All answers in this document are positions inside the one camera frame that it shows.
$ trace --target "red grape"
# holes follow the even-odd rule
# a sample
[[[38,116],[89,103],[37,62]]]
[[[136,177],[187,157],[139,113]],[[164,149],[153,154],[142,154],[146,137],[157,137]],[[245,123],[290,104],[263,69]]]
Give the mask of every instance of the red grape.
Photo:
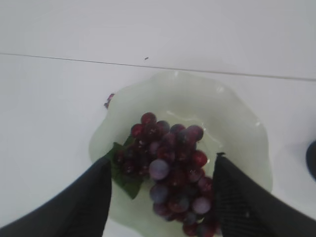
[[[139,124],[139,123],[132,126],[132,129],[131,129],[132,137],[133,138],[140,138],[141,134],[143,132],[143,129],[144,129],[144,125]]]
[[[177,148],[175,155],[176,160],[186,163],[190,160],[191,151],[186,148]]]
[[[207,163],[207,156],[204,152],[197,150],[193,152],[192,160],[197,166],[203,167]]]
[[[176,213],[176,214],[175,214],[176,220],[177,220],[178,222],[183,222],[184,219],[186,218],[186,214],[187,214],[186,212]]]
[[[156,123],[156,121],[157,121],[156,115],[151,112],[143,114],[141,118],[142,124]]]
[[[124,162],[124,151],[117,151],[114,156],[114,163],[117,165],[122,165]]]
[[[213,237],[215,235],[215,227],[212,225],[206,225],[204,223],[199,224],[197,228],[197,236],[199,237]]]
[[[172,171],[168,177],[169,185],[172,187],[182,187],[186,184],[185,173],[181,169]]]
[[[160,143],[159,142],[152,142],[149,146],[149,152],[150,154],[152,154],[153,156],[156,155],[157,153],[157,149],[158,147],[160,146]]]
[[[189,133],[186,129],[184,129],[177,134],[176,141],[179,146],[193,147],[194,143],[196,142],[196,139],[193,134]]]
[[[142,138],[146,142],[157,141],[161,137],[160,129],[155,123],[148,123],[144,127]]]
[[[196,236],[197,235],[197,228],[198,225],[197,223],[194,223],[193,225],[183,225],[183,232],[187,235],[187,236]]]
[[[157,158],[165,160],[169,164],[172,164],[175,160],[175,155],[172,150],[167,147],[160,147],[157,149]]]
[[[176,219],[176,215],[172,213],[170,215],[163,216],[163,218],[165,221],[170,222],[170,221],[174,221]]]
[[[177,135],[183,129],[186,129],[186,127],[183,126],[182,124],[175,124],[170,128],[170,133]]]
[[[126,175],[131,175],[135,172],[136,170],[136,167],[135,165],[133,164],[133,162],[131,161],[126,161],[124,164],[123,164],[123,173],[126,174]]]
[[[189,199],[185,195],[175,195],[168,202],[169,209],[175,213],[185,212],[189,206]]]
[[[125,160],[133,160],[133,159],[136,159],[136,157],[137,157],[137,154],[132,145],[125,149],[124,151]]]
[[[190,166],[188,169],[188,179],[191,183],[197,182],[202,177],[203,171],[200,167]]]
[[[134,151],[138,153],[146,153],[146,144],[143,143],[140,139],[135,139],[134,144],[132,145]]]
[[[165,204],[154,203],[153,209],[158,216],[167,216],[172,214],[172,212]]]
[[[189,126],[188,131],[195,136],[197,141],[201,140],[204,134],[203,128],[197,125]]]
[[[167,121],[161,120],[157,122],[158,127],[160,128],[161,134],[165,135],[170,130],[170,125]]]
[[[196,198],[200,192],[196,185],[188,184],[184,187],[183,192],[188,195],[190,199]]]
[[[197,183],[201,192],[211,192],[213,189],[213,180],[210,177],[202,177]]]
[[[187,212],[184,219],[183,223],[185,225],[193,225],[197,221],[197,215],[193,212]]]
[[[176,145],[176,136],[173,133],[167,133],[162,137],[161,145],[173,148]]]

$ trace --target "dark object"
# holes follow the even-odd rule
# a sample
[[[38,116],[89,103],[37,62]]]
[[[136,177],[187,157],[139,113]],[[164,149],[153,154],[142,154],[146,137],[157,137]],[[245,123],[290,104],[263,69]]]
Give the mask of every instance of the dark object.
[[[101,237],[112,194],[106,156],[52,200],[0,229],[0,237]]]
[[[316,221],[272,196],[222,155],[213,181],[224,237],[316,236]]]
[[[308,170],[316,180],[316,141],[310,144],[306,152],[306,163]]]

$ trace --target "green leaf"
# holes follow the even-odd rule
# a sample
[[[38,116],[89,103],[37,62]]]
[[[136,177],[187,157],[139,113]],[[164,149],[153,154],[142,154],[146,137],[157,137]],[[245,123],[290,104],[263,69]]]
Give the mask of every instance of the green leaf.
[[[124,148],[134,142],[134,138],[129,136],[129,138],[124,143],[124,146],[119,143],[114,142],[113,148],[106,154],[107,158],[111,161],[111,173],[114,182],[121,187],[131,199],[136,198],[139,193],[140,187],[143,183],[143,179],[140,177],[130,178],[125,176],[120,168],[113,162],[114,156],[117,151],[124,150]]]
[[[135,138],[133,138],[132,136],[129,136],[127,140],[124,142],[124,146],[127,147],[128,145],[133,144],[134,141],[135,141]]]

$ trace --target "white table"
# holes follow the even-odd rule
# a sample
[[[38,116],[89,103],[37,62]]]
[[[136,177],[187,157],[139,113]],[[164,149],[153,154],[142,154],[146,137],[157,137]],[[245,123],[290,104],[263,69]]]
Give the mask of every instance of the white table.
[[[107,96],[165,70],[156,67],[224,72],[192,73],[227,84],[262,120],[273,193],[316,219],[305,165],[316,139],[314,1],[63,2],[1,1],[0,51],[110,64],[0,55],[0,226],[91,165],[88,143]],[[105,233],[139,236],[112,221]]]
[[[315,9],[315,0],[1,0],[0,52],[315,79]]]

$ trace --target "grape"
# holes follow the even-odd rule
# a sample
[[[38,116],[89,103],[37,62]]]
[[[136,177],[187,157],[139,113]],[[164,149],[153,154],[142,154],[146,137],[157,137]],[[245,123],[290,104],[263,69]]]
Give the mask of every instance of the grape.
[[[162,137],[161,145],[173,148],[176,145],[176,136],[173,133],[167,133]]]
[[[167,200],[169,190],[165,185],[156,184],[150,189],[150,198],[154,203],[164,203]]]
[[[156,159],[149,165],[149,174],[155,180],[161,180],[167,177],[170,171],[167,162],[161,159]]]
[[[182,124],[175,124],[170,128],[170,133],[177,135],[183,129],[186,129],[186,127]]]
[[[169,185],[172,187],[182,187],[186,184],[185,173],[181,169],[175,169],[168,177]]]
[[[164,220],[167,221],[167,222],[170,222],[170,221],[174,221],[176,219],[176,216],[175,214],[170,214],[170,215],[167,215],[167,216],[163,216]]]
[[[140,136],[143,132],[143,129],[144,129],[144,125],[139,124],[139,123],[132,126],[132,129],[131,129],[132,137],[133,138],[140,138]]]
[[[129,146],[126,148],[126,150],[124,151],[124,158],[126,160],[133,160],[136,159],[137,154],[133,148],[133,146]]]
[[[181,130],[176,136],[177,144],[184,147],[193,147],[196,142],[195,136],[186,129]]]
[[[197,223],[194,223],[193,225],[183,225],[183,227],[182,227],[183,232],[187,236],[196,236],[197,235],[197,228],[198,228]]]
[[[215,228],[204,223],[199,224],[197,227],[198,237],[213,237],[215,235]]]
[[[135,165],[133,162],[131,161],[126,161],[124,164],[123,164],[123,173],[126,174],[126,175],[131,175],[135,172],[136,168],[135,168]]]
[[[214,210],[210,210],[205,214],[205,218],[203,219],[203,223],[207,225],[215,226],[217,225],[216,215]]]
[[[197,215],[193,212],[187,212],[183,219],[183,224],[193,225],[196,221],[197,221]]]
[[[202,192],[211,192],[213,189],[213,180],[210,177],[202,177],[197,185]]]
[[[132,149],[137,153],[146,153],[146,144],[143,143],[139,138],[136,138],[134,144],[132,145]]]
[[[175,155],[176,160],[186,163],[190,160],[191,151],[186,148],[177,148]]]
[[[117,151],[114,156],[114,163],[117,165],[122,165],[124,162],[124,151]]]
[[[170,130],[170,125],[167,121],[161,120],[157,122],[158,127],[160,128],[161,134],[165,135]]]
[[[176,213],[176,214],[175,214],[176,220],[177,220],[178,222],[183,222],[184,219],[186,218],[186,214],[187,214],[186,212]]]
[[[201,140],[204,134],[203,128],[197,125],[189,126],[188,131],[195,136],[197,141]]]
[[[196,185],[193,184],[186,185],[183,189],[183,192],[188,195],[190,199],[195,198],[197,195],[199,195],[199,189]]]
[[[145,168],[141,168],[138,172],[138,175],[142,177],[148,176],[148,174],[149,174],[149,171],[148,169],[145,169]]]
[[[156,155],[157,153],[157,149],[159,147],[160,143],[159,142],[152,142],[149,146],[149,152],[150,154],[152,154],[153,156]]]
[[[157,149],[157,158],[165,160],[169,164],[172,164],[175,160],[175,155],[172,150],[167,147],[160,147]]]
[[[193,152],[192,160],[197,166],[203,167],[207,163],[207,156],[204,152],[197,150]]]
[[[172,214],[165,204],[154,203],[153,209],[158,216],[168,216]]]
[[[149,160],[145,155],[140,159],[140,170],[138,174],[143,177],[149,175]]]
[[[197,182],[202,177],[203,171],[199,167],[192,167],[188,169],[188,179],[191,183]]]
[[[156,115],[154,115],[151,112],[143,114],[141,118],[142,124],[156,123],[156,121],[157,121]]]
[[[161,137],[160,129],[155,123],[148,123],[144,127],[142,139],[146,142],[156,141]]]
[[[211,202],[205,197],[199,197],[192,203],[192,208],[196,214],[205,214],[211,209]]]
[[[185,195],[175,195],[168,202],[168,207],[175,213],[185,212],[189,206],[189,199]]]

